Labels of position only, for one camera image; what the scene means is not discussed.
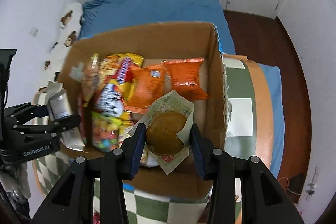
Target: white label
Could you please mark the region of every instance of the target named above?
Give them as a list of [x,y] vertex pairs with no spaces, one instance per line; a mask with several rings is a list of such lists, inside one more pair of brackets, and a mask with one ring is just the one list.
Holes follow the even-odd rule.
[[156,78],[160,78],[161,74],[157,70],[151,70],[151,76],[156,77]]

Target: silver bolt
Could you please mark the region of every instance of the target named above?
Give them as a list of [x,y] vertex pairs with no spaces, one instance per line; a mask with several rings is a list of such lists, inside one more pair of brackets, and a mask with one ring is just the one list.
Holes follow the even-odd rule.
[[76,158],[76,162],[78,164],[82,164],[84,161],[85,161],[85,158],[83,156],[79,156],[79,157]]
[[115,150],[113,150],[113,154],[115,155],[120,155],[123,153],[123,150],[121,148],[116,148]]
[[250,160],[251,160],[251,162],[253,162],[254,164],[257,164],[257,163],[260,161],[260,159],[259,159],[257,156],[252,156],[252,157],[250,158]]
[[215,148],[214,150],[212,150],[212,153],[214,153],[215,155],[221,155],[223,151],[221,149]]

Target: round pastry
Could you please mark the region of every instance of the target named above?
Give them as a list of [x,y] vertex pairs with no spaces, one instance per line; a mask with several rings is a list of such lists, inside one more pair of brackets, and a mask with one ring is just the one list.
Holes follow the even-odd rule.
[[151,152],[158,156],[172,156],[183,148],[183,142],[176,136],[187,118],[178,112],[164,112],[157,115],[146,131],[146,143]]

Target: white snack bar package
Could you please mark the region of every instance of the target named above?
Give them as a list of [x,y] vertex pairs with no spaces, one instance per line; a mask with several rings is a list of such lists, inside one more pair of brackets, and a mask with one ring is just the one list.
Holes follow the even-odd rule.
[[[62,83],[49,81],[46,91],[45,102],[51,121],[72,115],[67,91],[63,89]],[[67,148],[72,150],[83,151],[85,146],[78,127],[62,132],[60,140]]]
[[148,112],[128,132],[129,135],[133,136],[137,125],[140,122],[144,123],[146,128],[148,128],[152,123],[153,116],[156,116],[157,113],[168,111],[179,112],[187,117],[184,128],[176,134],[183,142],[184,148],[173,156],[158,156],[153,154],[147,145],[145,145],[148,154],[161,166],[166,175],[172,172],[189,155],[189,135],[194,120],[194,104],[180,96],[175,90],[172,90],[161,98],[155,100],[148,109]]

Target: wooden floor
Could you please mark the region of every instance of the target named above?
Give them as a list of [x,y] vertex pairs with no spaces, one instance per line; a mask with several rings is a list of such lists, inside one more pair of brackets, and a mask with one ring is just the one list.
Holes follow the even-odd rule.
[[[307,174],[311,117],[308,91],[292,42],[277,20],[237,12],[225,12],[236,54],[270,66],[278,66],[282,81],[285,144],[278,178]],[[285,188],[287,180],[282,180]],[[289,194],[295,202],[298,196]]]

